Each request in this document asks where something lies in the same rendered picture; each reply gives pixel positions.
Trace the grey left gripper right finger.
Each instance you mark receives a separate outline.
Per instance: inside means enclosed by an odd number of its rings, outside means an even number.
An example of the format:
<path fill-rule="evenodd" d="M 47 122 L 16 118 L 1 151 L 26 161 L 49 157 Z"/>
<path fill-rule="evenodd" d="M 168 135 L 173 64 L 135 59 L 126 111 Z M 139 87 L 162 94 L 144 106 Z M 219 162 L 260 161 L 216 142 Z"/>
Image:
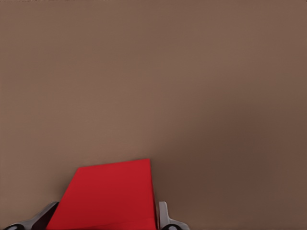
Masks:
<path fill-rule="evenodd" d="M 190 227 L 181 221 L 170 218 L 165 201 L 159 202 L 159 230 L 190 230 Z"/>

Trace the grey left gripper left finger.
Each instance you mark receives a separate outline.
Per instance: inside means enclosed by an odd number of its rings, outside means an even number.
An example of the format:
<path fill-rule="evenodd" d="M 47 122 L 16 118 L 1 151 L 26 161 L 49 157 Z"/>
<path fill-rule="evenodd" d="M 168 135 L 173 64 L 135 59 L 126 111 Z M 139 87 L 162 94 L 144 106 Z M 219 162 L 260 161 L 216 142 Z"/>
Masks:
<path fill-rule="evenodd" d="M 33 218 L 11 224 L 3 230 L 46 230 L 59 202 L 51 202 Z"/>

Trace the red wooden cube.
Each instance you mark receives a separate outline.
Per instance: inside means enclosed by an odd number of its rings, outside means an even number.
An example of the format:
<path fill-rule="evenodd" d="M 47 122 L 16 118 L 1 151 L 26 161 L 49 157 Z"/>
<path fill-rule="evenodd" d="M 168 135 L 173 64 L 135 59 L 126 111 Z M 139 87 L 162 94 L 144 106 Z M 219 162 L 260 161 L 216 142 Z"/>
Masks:
<path fill-rule="evenodd" d="M 149 159 L 79 168 L 47 230 L 157 230 Z"/>

